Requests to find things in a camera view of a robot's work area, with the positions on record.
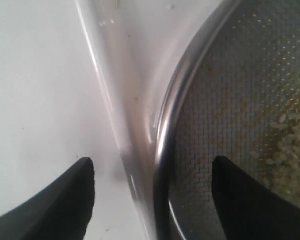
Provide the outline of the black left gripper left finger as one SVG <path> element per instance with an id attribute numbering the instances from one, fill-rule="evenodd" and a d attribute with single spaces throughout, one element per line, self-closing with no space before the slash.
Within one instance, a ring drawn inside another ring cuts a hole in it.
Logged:
<path id="1" fill-rule="evenodd" d="M 82 240 L 94 203 L 94 165 L 82 157 L 35 196 L 0 216 L 0 240 Z"/>

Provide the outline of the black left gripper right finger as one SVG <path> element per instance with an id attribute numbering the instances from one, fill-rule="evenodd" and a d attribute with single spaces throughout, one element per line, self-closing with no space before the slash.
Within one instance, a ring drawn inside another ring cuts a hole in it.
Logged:
<path id="1" fill-rule="evenodd" d="M 225 156 L 212 162 L 211 193 L 228 240 L 300 240 L 300 208 Z"/>

